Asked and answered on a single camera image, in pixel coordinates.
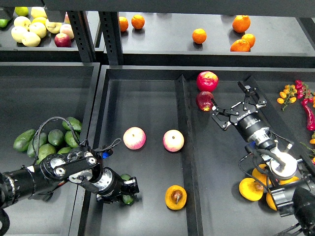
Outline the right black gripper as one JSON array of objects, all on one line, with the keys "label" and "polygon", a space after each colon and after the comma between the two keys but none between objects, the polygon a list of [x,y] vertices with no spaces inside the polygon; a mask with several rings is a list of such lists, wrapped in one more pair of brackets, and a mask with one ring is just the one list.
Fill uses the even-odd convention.
[{"label": "right black gripper", "polygon": [[[239,102],[230,109],[223,109],[212,98],[212,119],[222,130],[233,124],[247,143],[263,143],[270,140],[269,126],[258,112],[258,109],[266,106],[266,99],[259,88],[244,85],[241,81],[237,84],[245,94],[244,102]],[[221,120],[221,116],[228,117],[228,120]]]}]

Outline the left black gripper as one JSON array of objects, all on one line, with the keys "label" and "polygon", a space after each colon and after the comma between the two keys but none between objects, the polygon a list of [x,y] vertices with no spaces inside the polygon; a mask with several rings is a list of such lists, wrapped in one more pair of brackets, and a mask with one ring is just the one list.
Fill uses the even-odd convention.
[{"label": "left black gripper", "polygon": [[96,201],[103,204],[112,204],[121,202],[121,188],[124,195],[133,196],[139,193],[139,187],[136,177],[129,180],[123,179],[112,169],[105,167],[103,172],[94,185],[98,188]]}]

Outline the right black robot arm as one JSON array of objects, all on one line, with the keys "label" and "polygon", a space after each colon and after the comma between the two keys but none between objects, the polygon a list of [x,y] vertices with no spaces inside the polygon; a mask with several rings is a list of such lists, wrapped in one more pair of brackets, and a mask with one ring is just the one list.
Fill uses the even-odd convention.
[{"label": "right black robot arm", "polygon": [[266,197],[269,207],[281,217],[294,215],[297,224],[279,233],[281,236],[315,234],[315,180],[314,174],[302,170],[304,158],[296,159],[289,154],[293,142],[286,139],[284,150],[278,148],[281,136],[270,127],[261,108],[267,102],[260,90],[238,82],[245,94],[244,101],[229,109],[217,106],[210,100],[211,117],[222,129],[234,126],[247,142],[247,155],[239,160],[242,163],[251,158],[254,164],[252,173],[244,172],[246,178],[239,183],[239,192],[247,200],[258,201]]}]

